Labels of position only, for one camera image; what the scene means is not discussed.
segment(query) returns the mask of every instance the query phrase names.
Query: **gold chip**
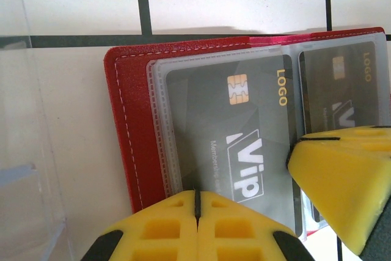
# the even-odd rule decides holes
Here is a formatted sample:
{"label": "gold chip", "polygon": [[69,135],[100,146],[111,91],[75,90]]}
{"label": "gold chip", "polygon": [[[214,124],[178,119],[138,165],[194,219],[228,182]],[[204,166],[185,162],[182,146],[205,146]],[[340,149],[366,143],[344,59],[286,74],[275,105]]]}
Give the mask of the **gold chip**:
{"label": "gold chip", "polygon": [[345,62],[343,56],[333,57],[332,68],[334,72],[334,79],[345,78]]}
{"label": "gold chip", "polygon": [[235,75],[227,78],[230,104],[235,105],[249,101],[247,75]]}

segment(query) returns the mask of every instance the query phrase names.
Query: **red card holder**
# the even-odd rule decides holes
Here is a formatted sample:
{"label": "red card holder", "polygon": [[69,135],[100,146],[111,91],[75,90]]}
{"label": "red card holder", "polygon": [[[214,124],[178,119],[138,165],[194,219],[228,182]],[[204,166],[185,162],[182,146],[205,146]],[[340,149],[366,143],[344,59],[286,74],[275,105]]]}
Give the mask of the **red card holder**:
{"label": "red card holder", "polygon": [[384,32],[382,28],[319,32],[278,37],[230,37],[177,43],[120,46],[104,57],[115,125],[133,212],[169,195],[167,173],[161,170],[147,81],[150,61],[259,46],[288,45]]}

